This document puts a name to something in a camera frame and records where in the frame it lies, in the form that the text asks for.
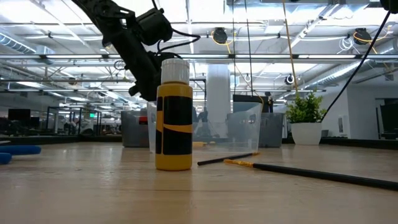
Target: white column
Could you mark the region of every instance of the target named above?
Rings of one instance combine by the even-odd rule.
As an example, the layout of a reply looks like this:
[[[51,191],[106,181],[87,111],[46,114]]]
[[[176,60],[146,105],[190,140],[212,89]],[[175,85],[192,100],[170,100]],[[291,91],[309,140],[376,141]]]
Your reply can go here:
[[[231,112],[230,72],[228,65],[208,65],[207,103],[211,134],[227,137],[226,116]]]

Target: table surface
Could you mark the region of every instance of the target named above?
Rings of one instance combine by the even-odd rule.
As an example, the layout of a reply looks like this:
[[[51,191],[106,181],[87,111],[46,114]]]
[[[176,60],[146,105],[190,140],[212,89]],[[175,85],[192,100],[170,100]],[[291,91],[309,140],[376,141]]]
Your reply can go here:
[[[245,160],[397,180],[397,156],[377,149],[283,146]],[[193,155],[195,162],[214,157],[204,150]],[[123,149],[120,143],[50,145],[41,155],[15,157],[0,166],[0,192],[1,223],[390,224],[398,219],[397,192],[227,164],[164,172],[155,170],[148,149]]]

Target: green plant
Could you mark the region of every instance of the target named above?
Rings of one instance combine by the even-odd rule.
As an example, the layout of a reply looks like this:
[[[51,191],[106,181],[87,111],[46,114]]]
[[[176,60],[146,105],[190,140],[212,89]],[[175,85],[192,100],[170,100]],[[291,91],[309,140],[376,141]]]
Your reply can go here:
[[[304,99],[296,97],[294,104],[287,105],[286,116],[291,123],[317,123],[326,113],[325,109],[320,110],[322,96],[316,97],[310,93]]]

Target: potted plant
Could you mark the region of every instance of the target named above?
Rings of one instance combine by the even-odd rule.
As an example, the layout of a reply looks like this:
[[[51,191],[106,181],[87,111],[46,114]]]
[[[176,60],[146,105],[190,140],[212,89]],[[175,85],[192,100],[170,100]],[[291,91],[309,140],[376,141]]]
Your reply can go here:
[[[320,110],[322,96],[310,93],[305,98],[296,97],[294,104],[287,105],[286,116],[292,124],[294,143],[299,145],[318,145],[322,136],[322,116]]]

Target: white pot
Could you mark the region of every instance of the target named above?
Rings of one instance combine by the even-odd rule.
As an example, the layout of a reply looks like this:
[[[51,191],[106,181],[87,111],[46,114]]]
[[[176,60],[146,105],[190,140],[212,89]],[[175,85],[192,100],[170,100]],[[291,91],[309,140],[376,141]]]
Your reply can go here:
[[[294,143],[298,145],[319,145],[322,136],[321,123],[295,123],[292,124]]]

